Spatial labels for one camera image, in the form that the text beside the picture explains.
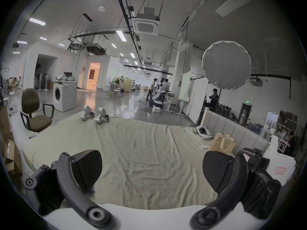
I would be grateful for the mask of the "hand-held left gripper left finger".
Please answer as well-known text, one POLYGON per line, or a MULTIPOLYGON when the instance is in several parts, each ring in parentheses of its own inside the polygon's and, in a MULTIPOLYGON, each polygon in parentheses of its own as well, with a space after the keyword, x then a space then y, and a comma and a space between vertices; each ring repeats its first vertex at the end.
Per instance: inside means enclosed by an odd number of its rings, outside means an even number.
POLYGON ((41 165, 24 181, 30 206, 41 216, 60 209, 64 200, 87 223, 97 229, 116 226, 113 215, 90 198, 87 193, 102 173, 102 156, 98 150, 75 155, 62 152, 51 166, 41 165))

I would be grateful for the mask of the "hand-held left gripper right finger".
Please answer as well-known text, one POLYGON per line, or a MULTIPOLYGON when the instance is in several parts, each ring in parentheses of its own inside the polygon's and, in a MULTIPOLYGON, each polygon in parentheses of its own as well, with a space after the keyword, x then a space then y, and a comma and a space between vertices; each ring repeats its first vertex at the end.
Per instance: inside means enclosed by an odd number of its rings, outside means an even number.
POLYGON ((260 220, 269 218, 275 206, 281 183, 263 167, 258 154, 239 154, 235 158, 219 151, 207 151, 203 174, 218 197, 190 219, 192 229, 212 229, 242 203, 243 210, 260 220))

